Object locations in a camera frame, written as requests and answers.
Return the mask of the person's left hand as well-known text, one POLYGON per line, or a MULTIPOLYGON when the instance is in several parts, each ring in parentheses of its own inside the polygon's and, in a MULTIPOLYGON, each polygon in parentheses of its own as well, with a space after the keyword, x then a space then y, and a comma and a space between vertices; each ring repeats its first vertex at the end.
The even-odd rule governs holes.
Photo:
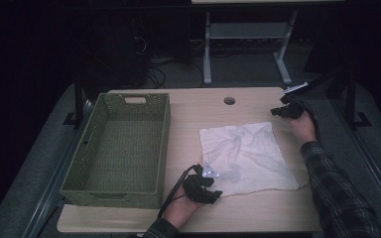
POLYGON ((177 229, 181 229, 202 207, 203 203, 195 202, 184 193, 177 192, 174 200, 166 208, 163 218, 177 229))

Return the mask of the green woven basket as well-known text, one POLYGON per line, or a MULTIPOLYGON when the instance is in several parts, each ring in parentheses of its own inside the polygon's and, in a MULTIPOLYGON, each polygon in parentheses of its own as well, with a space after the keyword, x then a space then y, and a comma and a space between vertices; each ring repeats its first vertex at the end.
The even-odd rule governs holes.
POLYGON ((167 93, 100 94, 61 194, 79 206, 160 208, 170 121, 167 93))

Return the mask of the white stained cloth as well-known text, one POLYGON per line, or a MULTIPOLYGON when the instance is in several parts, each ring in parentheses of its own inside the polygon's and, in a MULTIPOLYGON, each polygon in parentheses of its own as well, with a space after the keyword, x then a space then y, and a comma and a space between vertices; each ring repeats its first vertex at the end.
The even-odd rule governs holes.
POLYGON ((199 138, 203 162, 218 174, 212 188, 223 197, 306 185, 287 166, 271 122, 201 129, 199 138))

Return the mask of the person's right hand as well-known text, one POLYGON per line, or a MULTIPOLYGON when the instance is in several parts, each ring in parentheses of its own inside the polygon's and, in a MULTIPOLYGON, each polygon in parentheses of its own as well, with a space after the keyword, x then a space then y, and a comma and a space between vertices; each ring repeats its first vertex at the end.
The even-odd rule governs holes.
POLYGON ((301 143, 318 139, 314 122, 308 112, 304 111, 298 119, 283 117, 282 120, 290 126, 292 133, 301 143))

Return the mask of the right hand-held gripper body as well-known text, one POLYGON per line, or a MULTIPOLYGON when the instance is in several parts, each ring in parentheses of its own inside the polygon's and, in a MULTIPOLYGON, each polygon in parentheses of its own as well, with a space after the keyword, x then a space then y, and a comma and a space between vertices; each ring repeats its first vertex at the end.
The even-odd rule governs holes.
POLYGON ((280 101, 284 104, 284 109, 286 110, 285 117, 292 119, 298 119, 301 117, 304 112, 304 106, 303 103, 296 98, 295 92, 306 87, 307 85, 308 84, 304 82, 300 85, 288 87, 283 91, 283 96, 280 101))

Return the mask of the black slanted stand leg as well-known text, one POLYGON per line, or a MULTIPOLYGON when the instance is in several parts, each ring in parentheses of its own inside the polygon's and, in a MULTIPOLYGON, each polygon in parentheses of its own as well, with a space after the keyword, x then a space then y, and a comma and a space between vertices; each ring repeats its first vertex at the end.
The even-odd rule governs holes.
POLYGON ((328 72, 310 81, 307 86, 297 91, 298 95, 325 94, 334 95, 345 86, 342 72, 328 72))

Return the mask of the white metal desk frame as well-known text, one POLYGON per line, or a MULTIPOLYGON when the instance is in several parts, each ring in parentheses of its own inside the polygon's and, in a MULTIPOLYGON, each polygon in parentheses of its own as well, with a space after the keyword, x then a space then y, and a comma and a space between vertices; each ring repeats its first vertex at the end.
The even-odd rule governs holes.
POLYGON ((212 23, 210 13, 205 14, 204 54, 202 58, 203 83, 212 84, 210 41, 211 40, 281 40, 278 51, 273 53, 280 76, 286 85, 292 83, 284 63, 284 55, 288 47, 294 25, 298 16, 293 11, 287 22, 274 23, 212 23))

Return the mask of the black metal post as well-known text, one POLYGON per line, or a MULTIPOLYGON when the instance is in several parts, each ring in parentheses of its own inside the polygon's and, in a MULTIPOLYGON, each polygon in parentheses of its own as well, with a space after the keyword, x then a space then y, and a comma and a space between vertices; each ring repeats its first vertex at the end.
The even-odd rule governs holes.
POLYGON ((356 82, 353 73, 348 73, 345 94, 345 120, 349 127, 356 130, 358 127, 370 127, 371 123, 363 112, 355 109, 356 105, 356 82))
POLYGON ((75 78, 74 84, 74 111, 69 112, 63 121, 64 125, 72 125, 74 128, 78 128, 83 121, 83 92, 81 86, 81 78, 78 75, 75 78))

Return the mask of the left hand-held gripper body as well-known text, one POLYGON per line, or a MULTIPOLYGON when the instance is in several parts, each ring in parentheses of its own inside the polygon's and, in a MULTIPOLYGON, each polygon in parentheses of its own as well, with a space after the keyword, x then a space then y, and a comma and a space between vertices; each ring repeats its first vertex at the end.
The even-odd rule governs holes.
POLYGON ((193 165, 191 168, 195 171, 195 174, 188 175, 183 182, 187 197, 191 200, 218 200, 218 198, 212 196, 213 191, 208 190, 214 184, 214 179, 203 176, 203 166, 200 164, 193 165))

